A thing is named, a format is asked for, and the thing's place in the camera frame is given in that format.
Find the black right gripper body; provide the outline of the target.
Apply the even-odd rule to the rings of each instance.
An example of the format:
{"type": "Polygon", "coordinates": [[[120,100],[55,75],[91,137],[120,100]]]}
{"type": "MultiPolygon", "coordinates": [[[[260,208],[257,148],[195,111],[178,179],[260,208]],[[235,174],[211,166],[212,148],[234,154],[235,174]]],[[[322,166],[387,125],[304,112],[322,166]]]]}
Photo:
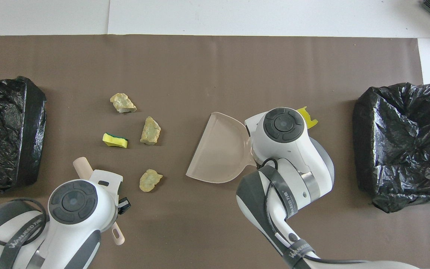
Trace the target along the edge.
{"type": "Polygon", "coordinates": [[[263,155],[261,153],[258,153],[255,148],[252,148],[252,156],[253,156],[253,159],[256,162],[256,165],[258,167],[263,166],[263,164],[264,164],[264,162],[266,160],[266,156],[265,155],[263,155]]]}

